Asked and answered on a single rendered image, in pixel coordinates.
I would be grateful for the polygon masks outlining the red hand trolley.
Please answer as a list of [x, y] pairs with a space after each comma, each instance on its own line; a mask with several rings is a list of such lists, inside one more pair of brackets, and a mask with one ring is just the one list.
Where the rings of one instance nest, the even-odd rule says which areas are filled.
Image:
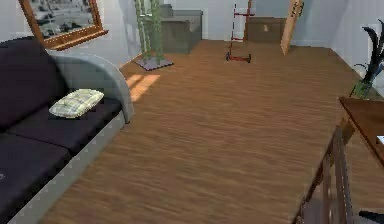
[[226, 61], [244, 61], [247, 63], [251, 62], [252, 55], [249, 54], [247, 57], [241, 57], [241, 56], [234, 56], [232, 54], [233, 50], [233, 43], [235, 41], [247, 41], [248, 40], [248, 21], [249, 19], [254, 16], [254, 13], [251, 12], [251, 6], [252, 6], [252, 0], [248, 0], [247, 3], [247, 10], [245, 13], [241, 13], [237, 11], [237, 4], [234, 4], [233, 8], [233, 19], [235, 20], [237, 16], [242, 16], [245, 18], [245, 28], [244, 28], [244, 34], [243, 37], [236, 37], [235, 36], [235, 21], [232, 21], [232, 30], [231, 30], [231, 38], [230, 38], [230, 44], [229, 44], [229, 50], [225, 55], [225, 60]]

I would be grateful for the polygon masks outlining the brown wooden chest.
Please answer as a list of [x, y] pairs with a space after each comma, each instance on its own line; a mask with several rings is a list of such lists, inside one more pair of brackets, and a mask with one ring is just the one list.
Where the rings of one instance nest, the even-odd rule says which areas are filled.
[[251, 17], [247, 39], [255, 43], [279, 43], [285, 27], [285, 18]]

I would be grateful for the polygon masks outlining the pale checked cushion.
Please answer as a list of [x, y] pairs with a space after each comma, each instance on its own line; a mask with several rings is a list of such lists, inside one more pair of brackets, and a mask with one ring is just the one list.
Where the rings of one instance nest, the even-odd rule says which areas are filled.
[[49, 112], [57, 117], [78, 118], [94, 108], [103, 97], [104, 94], [98, 90], [78, 89], [54, 103]]

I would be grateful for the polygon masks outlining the light wooden room door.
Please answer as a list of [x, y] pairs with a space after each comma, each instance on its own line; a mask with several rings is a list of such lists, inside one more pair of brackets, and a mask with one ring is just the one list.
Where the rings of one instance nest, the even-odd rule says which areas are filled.
[[297, 19], [302, 14], [302, 8], [303, 0], [290, 0], [288, 15], [286, 17], [285, 26], [280, 43], [280, 47], [284, 55], [286, 55], [289, 51]]

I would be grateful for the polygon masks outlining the black and grey sofa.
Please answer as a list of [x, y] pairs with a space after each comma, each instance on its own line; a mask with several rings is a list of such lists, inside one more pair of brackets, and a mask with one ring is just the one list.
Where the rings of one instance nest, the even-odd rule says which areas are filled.
[[[78, 118], [49, 112], [78, 89], [104, 97]], [[38, 224], [133, 115], [108, 60], [49, 52], [34, 37], [0, 42], [0, 224]]]

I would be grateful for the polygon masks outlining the brown wooden chair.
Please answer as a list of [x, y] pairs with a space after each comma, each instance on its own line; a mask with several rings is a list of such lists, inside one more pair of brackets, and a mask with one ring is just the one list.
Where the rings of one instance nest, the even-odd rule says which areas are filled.
[[290, 224], [355, 224], [345, 155], [354, 132], [348, 119], [335, 127]]

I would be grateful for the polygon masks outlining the brown wooden table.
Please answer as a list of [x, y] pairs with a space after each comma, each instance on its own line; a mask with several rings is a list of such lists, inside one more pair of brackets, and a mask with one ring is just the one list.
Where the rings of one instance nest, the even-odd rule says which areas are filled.
[[340, 97], [339, 102], [368, 150], [384, 168], [384, 101]]

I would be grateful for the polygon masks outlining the dark leafed potted plant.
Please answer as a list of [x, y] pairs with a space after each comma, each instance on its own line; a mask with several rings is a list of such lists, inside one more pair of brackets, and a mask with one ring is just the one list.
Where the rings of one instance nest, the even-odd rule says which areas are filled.
[[377, 34], [371, 27], [363, 27], [372, 42], [372, 51], [369, 63], [360, 64], [365, 69], [365, 75], [354, 85], [350, 96], [364, 99], [371, 90], [375, 78], [384, 70], [384, 22], [381, 19], [379, 22], [381, 24], [380, 34]]

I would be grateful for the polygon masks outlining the wooden framed wall picture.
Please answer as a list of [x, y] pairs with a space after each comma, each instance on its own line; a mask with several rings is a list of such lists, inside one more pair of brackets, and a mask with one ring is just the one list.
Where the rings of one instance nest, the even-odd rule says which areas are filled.
[[18, 0], [33, 35], [62, 51], [106, 35], [96, 0]]

